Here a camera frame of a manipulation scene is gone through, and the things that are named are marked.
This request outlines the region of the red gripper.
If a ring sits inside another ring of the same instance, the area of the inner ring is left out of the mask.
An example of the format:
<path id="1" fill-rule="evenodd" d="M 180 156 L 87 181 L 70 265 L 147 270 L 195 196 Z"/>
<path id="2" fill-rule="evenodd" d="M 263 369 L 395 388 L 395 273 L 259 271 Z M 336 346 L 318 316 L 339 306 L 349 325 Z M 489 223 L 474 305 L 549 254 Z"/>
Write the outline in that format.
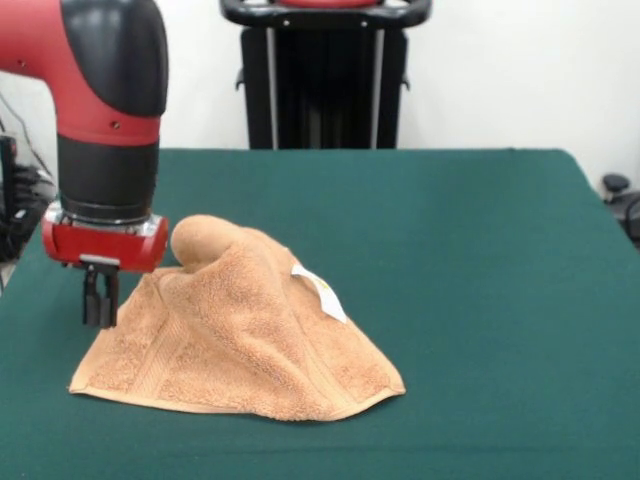
<path id="1" fill-rule="evenodd" d="M 102 300 L 93 265 L 86 265 L 83 281 L 83 323 L 102 329 L 117 325 L 119 269 L 153 271 L 163 259 L 169 236 L 168 220 L 156 214 L 139 224 L 90 224 L 69 219 L 58 202 L 46 209 L 41 225 L 45 252 L 53 260 L 74 266 L 109 265 L 102 268 Z"/>

